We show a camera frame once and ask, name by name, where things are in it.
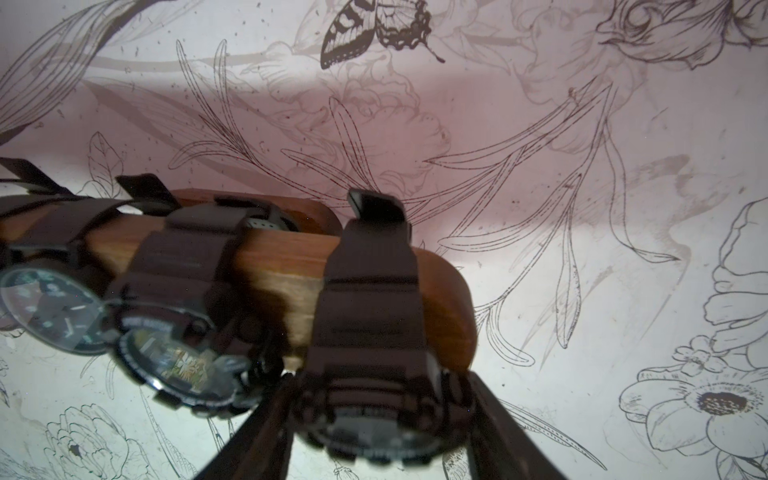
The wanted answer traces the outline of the black watch with dial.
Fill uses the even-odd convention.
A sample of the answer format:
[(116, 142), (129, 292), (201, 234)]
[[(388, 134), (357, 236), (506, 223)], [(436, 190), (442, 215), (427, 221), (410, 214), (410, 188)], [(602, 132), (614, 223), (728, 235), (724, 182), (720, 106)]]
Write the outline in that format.
[(82, 356), (107, 350), (100, 324), (112, 275), (89, 252), (87, 234), (118, 217), (123, 206), (151, 216), (180, 206), (154, 174), (123, 175), (117, 182), (128, 199), (37, 194), (6, 202), (4, 211), (11, 215), (51, 208), (3, 247), (1, 310), (57, 350)]

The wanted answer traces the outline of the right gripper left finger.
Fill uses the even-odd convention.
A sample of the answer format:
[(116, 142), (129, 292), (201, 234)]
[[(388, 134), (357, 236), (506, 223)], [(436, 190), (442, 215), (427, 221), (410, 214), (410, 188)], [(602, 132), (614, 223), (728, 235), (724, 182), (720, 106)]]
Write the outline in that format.
[(286, 479), (293, 443), (287, 417), (295, 394), (295, 376), (284, 375), (194, 479)]

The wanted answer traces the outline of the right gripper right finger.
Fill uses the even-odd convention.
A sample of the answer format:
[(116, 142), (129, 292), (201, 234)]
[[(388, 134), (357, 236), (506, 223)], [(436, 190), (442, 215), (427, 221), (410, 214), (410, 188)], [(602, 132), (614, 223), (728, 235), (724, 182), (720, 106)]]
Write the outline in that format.
[(475, 415), (467, 445), (472, 479), (565, 480), (474, 372), (467, 375)]

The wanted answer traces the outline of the wooden watch stand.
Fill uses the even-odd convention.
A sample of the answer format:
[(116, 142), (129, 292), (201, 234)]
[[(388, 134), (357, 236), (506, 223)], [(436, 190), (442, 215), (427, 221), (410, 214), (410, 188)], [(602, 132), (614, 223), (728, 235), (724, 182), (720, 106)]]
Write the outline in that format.
[[(258, 230), (247, 236), (235, 258), (259, 319), (285, 334), (286, 364), (301, 366), (312, 333), (312, 322), (323, 271), (339, 244), (341, 228), (332, 213), (318, 202), (273, 197), (271, 203), (297, 222), (297, 233)], [(168, 200), (139, 198), (128, 201), (138, 215), (117, 214), (101, 221), (85, 236), (95, 265), (116, 276), (127, 269), (138, 245), (162, 227)], [(439, 363), (465, 371), (474, 356), (477, 333), (466, 282), (446, 260), (423, 249), (414, 251), (423, 297), (427, 342)]]

